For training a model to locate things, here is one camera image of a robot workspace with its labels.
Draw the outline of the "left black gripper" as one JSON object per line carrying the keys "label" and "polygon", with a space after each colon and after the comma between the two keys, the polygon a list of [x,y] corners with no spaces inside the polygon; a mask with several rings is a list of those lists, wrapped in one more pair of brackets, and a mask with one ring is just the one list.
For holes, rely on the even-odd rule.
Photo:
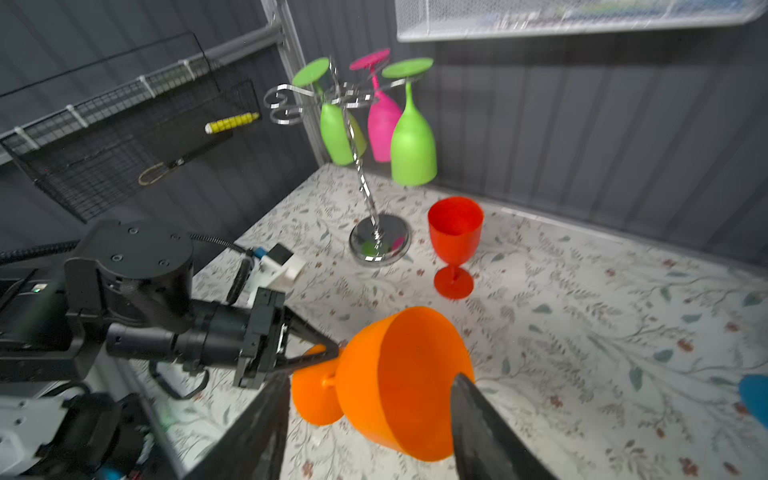
{"label": "left black gripper", "polygon": [[[235,387],[259,389],[276,372],[292,374],[338,358],[338,343],[291,308],[284,308],[284,301],[283,292],[259,287],[250,310],[236,309],[243,322],[243,338],[234,374]],[[284,353],[287,326],[292,335],[334,351],[287,358]]]}

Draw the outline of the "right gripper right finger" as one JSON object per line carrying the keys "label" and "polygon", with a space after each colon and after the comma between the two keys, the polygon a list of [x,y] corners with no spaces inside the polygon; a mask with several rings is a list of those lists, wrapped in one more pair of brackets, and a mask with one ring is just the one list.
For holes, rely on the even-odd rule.
{"label": "right gripper right finger", "polygon": [[461,479],[552,479],[554,475],[525,446],[464,374],[451,387],[451,430]]}

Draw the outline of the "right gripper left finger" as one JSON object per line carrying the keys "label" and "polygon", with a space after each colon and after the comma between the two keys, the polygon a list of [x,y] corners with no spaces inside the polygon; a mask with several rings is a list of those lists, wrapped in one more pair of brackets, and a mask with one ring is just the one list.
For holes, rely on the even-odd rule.
{"label": "right gripper left finger", "polygon": [[187,479],[278,479],[290,411],[290,378],[268,380],[237,421],[185,477]]}

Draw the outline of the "orange plastic wine glass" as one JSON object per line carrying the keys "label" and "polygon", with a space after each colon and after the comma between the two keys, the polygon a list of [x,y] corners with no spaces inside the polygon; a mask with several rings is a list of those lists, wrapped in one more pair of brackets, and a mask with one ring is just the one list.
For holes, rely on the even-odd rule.
{"label": "orange plastic wine glass", "polygon": [[428,307],[412,307],[361,330],[338,358],[296,371],[292,400],[316,426],[346,418],[365,438],[417,460],[454,452],[451,387],[474,377],[469,352],[453,323]]}

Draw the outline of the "red plastic wine glass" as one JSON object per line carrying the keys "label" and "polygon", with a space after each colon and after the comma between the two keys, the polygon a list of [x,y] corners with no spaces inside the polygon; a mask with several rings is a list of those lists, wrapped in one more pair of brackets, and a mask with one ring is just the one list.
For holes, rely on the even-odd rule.
{"label": "red plastic wine glass", "polygon": [[437,292],[448,299],[467,298],[474,280],[461,265],[478,249],[484,212],[474,200],[461,196],[442,199],[427,214],[430,240],[437,256],[446,264],[434,276]]}

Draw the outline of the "pink plastic wine glass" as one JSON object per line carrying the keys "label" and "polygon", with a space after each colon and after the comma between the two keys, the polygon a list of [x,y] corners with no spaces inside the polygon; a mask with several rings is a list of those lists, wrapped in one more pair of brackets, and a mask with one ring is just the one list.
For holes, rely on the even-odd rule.
{"label": "pink plastic wine glass", "polygon": [[369,72],[374,88],[374,101],[370,106],[367,127],[374,160],[380,163],[391,161],[392,137],[402,115],[400,106],[381,89],[377,75],[377,71],[388,62],[389,57],[390,49],[385,48],[360,57],[349,66],[352,71]]}

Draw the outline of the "blue plastic wine glass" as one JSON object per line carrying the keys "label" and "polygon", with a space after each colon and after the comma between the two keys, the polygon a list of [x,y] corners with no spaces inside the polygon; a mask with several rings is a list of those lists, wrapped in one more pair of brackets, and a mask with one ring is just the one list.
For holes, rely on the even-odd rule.
{"label": "blue plastic wine glass", "polygon": [[752,416],[768,428],[768,378],[766,375],[747,375],[739,382],[742,403]]}

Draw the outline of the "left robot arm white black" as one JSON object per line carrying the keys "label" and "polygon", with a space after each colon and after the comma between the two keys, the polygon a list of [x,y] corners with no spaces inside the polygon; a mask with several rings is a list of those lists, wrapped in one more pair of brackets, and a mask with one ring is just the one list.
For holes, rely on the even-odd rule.
{"label": "left robot arm white black", "polygon": [[198,236],[154,221],[101,221],[80,240],[1,256],[1,379],[53,382],[37,398],[1,400],[5,479],[138,479],[152,428],[140,398],[84,383],[100,353],[178,363],[208,380],[214,368],[257,395],[191,470],[194,479],[276,479],[292,373],[336,359],[336,342],[264,287],[245,307],[191,296]]}

